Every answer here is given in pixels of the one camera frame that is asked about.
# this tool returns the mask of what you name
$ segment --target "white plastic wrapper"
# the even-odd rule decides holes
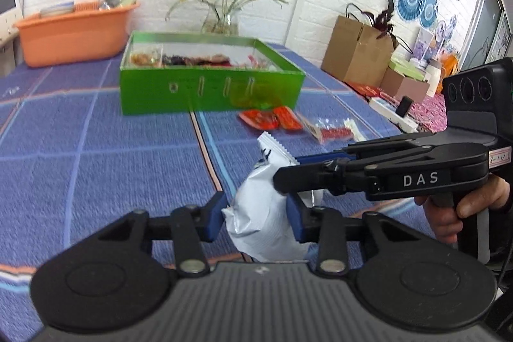
[[[223,209],[226,228],[241,252],[260,262],[304,259],[309,244],[294,239],[287,219],[286,196],[273,186],[276,171],[299,164],[268,132],[258,138],[263,158],[235,194],[232,206]],[[301,193],[309,207],[322,202],[322,190]]]

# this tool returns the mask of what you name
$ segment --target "white bottle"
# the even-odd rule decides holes
[[[429,60],[429,64],[426,67],[426,75],[424,80],[429,84],[427,90],[427,96],[433,97],[437,92],[438,83],[440,82],[440,76],[442,75],[442,63],[437,60]]]

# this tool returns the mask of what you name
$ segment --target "gray ridged surface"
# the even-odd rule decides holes
[[[33,342],[493,342],[474,326],[445,335],[398,330],[371,316],[340,280],[306,264],[219,263],[207,277],[182,280],[158,312],[107,335],[47,329]]]

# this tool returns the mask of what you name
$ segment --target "label sticker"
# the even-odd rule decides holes
[[[489,168],[511,163],[511,146],[490,151]]]

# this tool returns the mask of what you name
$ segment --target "black sleeve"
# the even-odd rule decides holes
[[[493,260],[504,257],[507,244],[513,232],[513,187],[509,189],[506,204],[498,210],[489,211],[490,252]]]

